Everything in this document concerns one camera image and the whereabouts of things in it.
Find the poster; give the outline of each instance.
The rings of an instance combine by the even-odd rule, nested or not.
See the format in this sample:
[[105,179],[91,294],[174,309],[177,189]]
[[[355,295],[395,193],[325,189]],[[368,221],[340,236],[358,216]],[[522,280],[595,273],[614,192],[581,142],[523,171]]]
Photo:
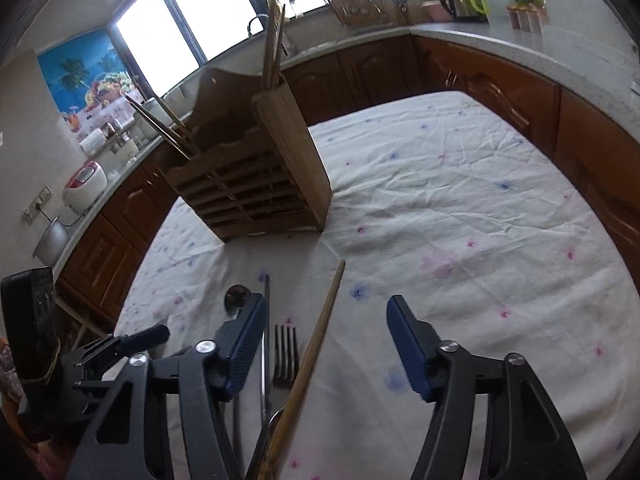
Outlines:
[[96,128],[133,117],[124,95],[143,97],[105,30],[67,41],[38,56],[40,69],[58,109],[76,139]]

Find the fork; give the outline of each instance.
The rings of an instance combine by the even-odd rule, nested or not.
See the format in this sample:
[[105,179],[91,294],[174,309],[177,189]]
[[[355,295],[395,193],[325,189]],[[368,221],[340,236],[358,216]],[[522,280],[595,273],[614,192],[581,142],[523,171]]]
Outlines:
[[[287,329],[286,339],[284,337],[285,328]],[[254,454],[251,457],[251,463],[247,469],[245,480],[255,480],[258,478],[269,439],[280,420],[280,416],[293,388],[293,383],[300,371],[296,327],[276,325],[274,329],[274,346],[273,380],[271,381],[271,390],[269,393],[270,413],[273,413],[273,415],[267,417],[262,424],[260,436],[255,445]]]

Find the blue gripper pad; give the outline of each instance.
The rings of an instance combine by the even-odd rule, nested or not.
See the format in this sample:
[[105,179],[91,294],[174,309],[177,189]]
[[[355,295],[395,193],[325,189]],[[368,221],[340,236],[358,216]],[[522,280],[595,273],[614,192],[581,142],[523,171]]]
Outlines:
[[427,377],[427,366],[437,356],[440,338],[436,331],[429,323],[415,319],[402,296],[392,296],[387,302],[386,324],[411,388],[422,400],[431,402],[433,384]]
[[218,358],[226,365],[222,389],[232,398],[242,390],[267,324],[267,303],[260,294],[247,298],[242,312],[216,332]]

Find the silver screw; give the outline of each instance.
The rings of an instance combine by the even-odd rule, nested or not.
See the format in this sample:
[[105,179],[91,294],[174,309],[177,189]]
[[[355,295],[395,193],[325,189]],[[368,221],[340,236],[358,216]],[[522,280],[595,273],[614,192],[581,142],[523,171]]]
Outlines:
[[131,366],[142,366],[144,363],[146,363],[146,355],[144,354],[135,354],[129,358]]
[[460,348],[460,345],[451,339],[445,339],[440,342],[440,350],[448,353],[456,352]]
[[216,349],[216,344],[213,341],[200,341],[196,345],[196,351],[201,354],[208,354]]
[[516,354],[516,352],[507,354],[507,362],[515,366],[522,366],[525,363],[524,357],[520,354]]

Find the cabinet door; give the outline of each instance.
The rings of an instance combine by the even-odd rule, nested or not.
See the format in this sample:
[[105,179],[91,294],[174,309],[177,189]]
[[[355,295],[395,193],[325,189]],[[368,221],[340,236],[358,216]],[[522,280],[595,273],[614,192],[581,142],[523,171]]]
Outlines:
[[358,109],[426,91],[409,36],[348,48],[338,57]]
[[129,249],[129,243],[99,214],[78,242],[62,270],[62,277],[90,306],[98,306]]
[[640,146],[571,92],[562,92],[556,166],[594,210],[640,289]]
[[429,92],[451,90],[454,69],[450,62],[445,41],[414,37],[418,66],[422,80]]
[[113,194],[102,214],[138,252],[146,254],[166,217],[158,206],[159,191],[142,168],[137,168]]
[[289,68],[284,75],[307,126],[357,110],[335,54]]
[[158,164],[156,163],[156,153],[162,148],[158,146],[143,162],[142,168],[148,177],[150,184],[149,193],[151,200],[164,212],[164,215],[168,215],[176,199],[177,193],[169,186],[164,176],[158,170]]
[[455,72],[452,89],[462,90],[500,115],[546,156],[558,138],[559,85],[526,68],[464,46],[447,46]]
[[113,319],[118,319],[124,300],[127,299],[131,283],[133,283],[141,263],[142,254],[133,247],[129,247],[113,275],[113,279],[100,304],[100,310]]

